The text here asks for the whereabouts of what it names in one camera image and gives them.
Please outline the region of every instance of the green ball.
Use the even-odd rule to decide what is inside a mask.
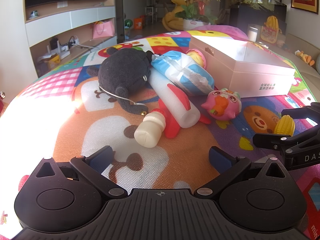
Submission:
[[[132,20],[126,19],[126,20],[124,21],[124,26],[126,26],[126,27],[128,27],[128,28],[131,28],[132,25],[133,25]]]

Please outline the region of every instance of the cable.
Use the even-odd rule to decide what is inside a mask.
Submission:
[[[82,45],[82,44],[73,44],[74,46],[78,46],[78,47],[83,47],[83,48],[90,48],[90,49],[99,49],[99,48],[95,48],[95,47],[91,47],[91,46],[86,46],[86,45]]]
[[[74,36],[70,37],[69,42],[71,41],[71,39],[73,39],[73,42],[75,42],[75,37]]]
[[[110,95],[112,95],[112,96],[114,96],[114,97],[116,97],[116,98],[120,98],[120,99],[124,99],[124,100],[128,100],[128,101],[130,101],[131,103],[133,103],[133,105],[139,105],[139,106],[147,106],[147,105],[145,105],[145,104],[143,104],[143,103],[136,103],[136,102],[134,102],[134,101],[132,101],[132,100],[130,100],[130,99],[128,99],[128,98],[123,98],[123,97],[120,97],[120,96],[117,96],[117,95],[114,95],[114,94],[112,94],[112,93],[110,93],[110,92],[108,92],[108,91],[106,91],[106,90],[104,90],[101,86],[99,86],[99,88],[100,88],[100,90],[101,91],[103,91],[103,92],[105,92],[105,93],[107,93],[107,94],[110,94]]]

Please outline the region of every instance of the cartoon print mat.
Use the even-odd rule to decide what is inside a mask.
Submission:
[[[115,47],[159,54],[169,50],[186,52],[191,35],[231,39],[225,33],[213,31],[172,32]],[[213,120],[210,125],[199,122],[181,129],[174,139],[162,136],[156,147],[144,148],[133,137],[143,117],[122,110],[116,100],[98,90],[97,78],[86,73],[90,65],[100,66],[106,57],[106,49],[102,49],[57,67],[22,91],[0,118],[0,240],[10,239],[20,231],[13,203],[24,181],[44,156],[67,162],[76,155],[89,156],[110,145],[114,161],[103,175],[128,192],[132,188],[191,188],[193,191],[219,175],[208,160],[211,146],[218,146],[232,156],[245,155],[254,162],[265,162],[272,156],[280,158],[276,151],[257,149],[252,136],[257,132],[272,133],[283,109],[315,101],[296,71],[288,95],[243,98],[242,112],[236,119]],[[281,59],[294,67],[292,62]],[[158,99],[148,83],[131,98],[147,104],[150,111],[158,107]],[[207,115],[200,108],[205,99],[206,96],[190,98]],[[306,120],[295,123],[295,134],[314,125]],[[308,202],[308,216],[301,229],[316,239],[316,230],[320,232],[319,166],[290,173]]]

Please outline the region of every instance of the black plush toy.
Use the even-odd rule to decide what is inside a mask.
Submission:
[[[148,112],[145,105],[131,105],[129,100],[111,94],[128,99],[140,90],[150,76],[149,67],[153,53],[132,48],[117,50],[113,47],[107,49],[107,53],[110,56],[102,62],[100,68],[90,66],[87,73],[92,77],[98,76],[100,89],[117,99],[125,111],[132,114]]]

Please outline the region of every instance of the white plastic bottle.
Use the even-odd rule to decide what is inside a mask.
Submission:
[[[147,114],[134,132],[134,138],[137,143],[146,148],[155,147],[164,131],[165,117],[160,112],[152,111]]]

